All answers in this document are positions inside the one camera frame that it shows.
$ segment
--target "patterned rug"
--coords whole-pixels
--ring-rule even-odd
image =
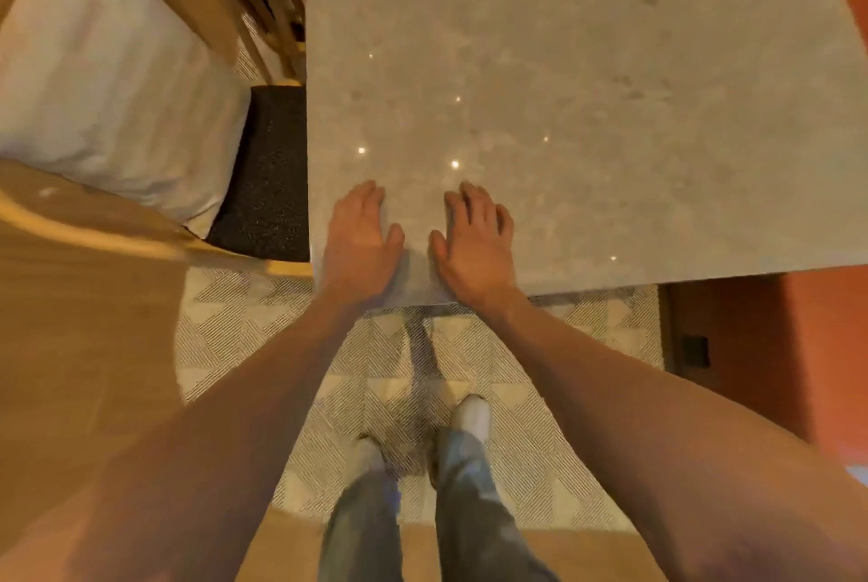
[[[195,401],[292,323],[310,297],[305,280],[190,269],[175,334],[184,401]],[[599,341],[662,368],[656,287],[538,303]],[[366,433],[384,445],[400,474],[399,519],[432,523],[435,493],[425,463],[431,434],[468,393],[491,402],[491,467],[520,527],[632,529],[573,454],[509,350],[457,305],[369,313],[357,322],[331,363],[274,504],[328,520],[343,490],[344,456]]]

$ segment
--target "gray pants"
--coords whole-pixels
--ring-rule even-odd
[[[440,439],[437,539],[444,582],[557,582],[497,497],[483,444],[464,431]],[[399,582],[397,488],[368,473],[344,490],[320,553],[319,582]]]

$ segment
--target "chair seat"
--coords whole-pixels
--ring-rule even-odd
[[[232,181],[205,241],[264,260],[310,260],[304,88],[253,88]]]

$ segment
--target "shoe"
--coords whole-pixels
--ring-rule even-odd
[[[347,486],[367,473],[384,473],[385,459],[379,444],[371,436],[362,436],[353,444],[346,461],[344,482]]]
[[[469,394],[452,412],[451,427],[466,431],[483,445],[491,435],[491,404],[478,394]]]

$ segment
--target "hand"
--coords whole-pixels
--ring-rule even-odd
[[[461,194],[448,191],[449,239],[434,230],[431,253],[440,278],[464,305],[483,314],[499,297],[515,291],[512,233],[515,225],[503,205],[496,205],[488,191],[468,181]]]
[[[384,241],[383,198],[385,189],[368,180],[335,203],[325,243],[323,293],[363,307],[385,291],[404,253],[404,230],[393,223]]]

